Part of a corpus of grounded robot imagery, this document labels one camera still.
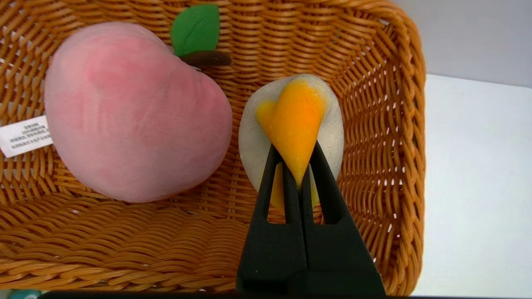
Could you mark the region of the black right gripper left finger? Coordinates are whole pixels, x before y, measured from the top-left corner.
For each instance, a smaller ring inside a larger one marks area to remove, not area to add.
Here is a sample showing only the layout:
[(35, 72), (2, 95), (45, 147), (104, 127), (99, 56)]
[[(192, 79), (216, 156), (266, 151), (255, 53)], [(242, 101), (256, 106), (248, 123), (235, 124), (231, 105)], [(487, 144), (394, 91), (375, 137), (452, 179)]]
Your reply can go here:
[[(283, 170), (284, 224), (268, 221), (277, 165)], [(290, 170), (271, 146), (237, 271), (236, 289), (243, 294), (287, 295), (291, 276), (306, 269), (300, 193)]]

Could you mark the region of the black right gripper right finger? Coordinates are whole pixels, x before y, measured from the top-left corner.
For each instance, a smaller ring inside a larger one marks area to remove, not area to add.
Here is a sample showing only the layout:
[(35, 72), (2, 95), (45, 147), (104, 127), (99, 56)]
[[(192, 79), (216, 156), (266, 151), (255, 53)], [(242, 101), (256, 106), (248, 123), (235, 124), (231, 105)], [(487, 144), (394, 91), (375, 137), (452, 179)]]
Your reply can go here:
[[(320, 197), (324, 224), (313, 219), (310, 178)], [(345, 204), (319, 143), (301, 189), (307, 269), (301, 293), (316, 297), (384, 297), (379, 272)]]

